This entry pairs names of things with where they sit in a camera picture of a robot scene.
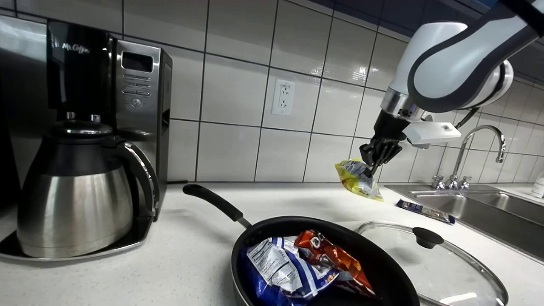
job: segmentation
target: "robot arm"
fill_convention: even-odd
[[[512,54],[544,35],[544,0],[502,0],[480,21],[422,25],[398,64],[374,137],[361,145],[367,176],[401,150],[400,142],[425,145],[459,137],[451,122],[429,111],[475,108],[500,98],[514,81]]]

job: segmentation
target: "sink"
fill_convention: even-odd
[[[544,261],[544,205],[490,184],[469,190],[432,190],[429,184],[386,184],[427,207],[458,217],[529,256]]]

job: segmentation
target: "lid handle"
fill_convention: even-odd
[[[424,247],[434,247],[435,244],[442,244],[444,237],[427,227],[413,227],[413,234],[417,235],[418,244]]]

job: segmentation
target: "wall outlet cover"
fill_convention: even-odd
[[[288,79],[276,81],[272,113],[291,115],[294,99],[294,82]]]

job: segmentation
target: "glass lid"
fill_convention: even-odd
[[[407,271],[424,306],[505,306],[500,278],[473,254],[425,227],[366,222],[357,229]]]

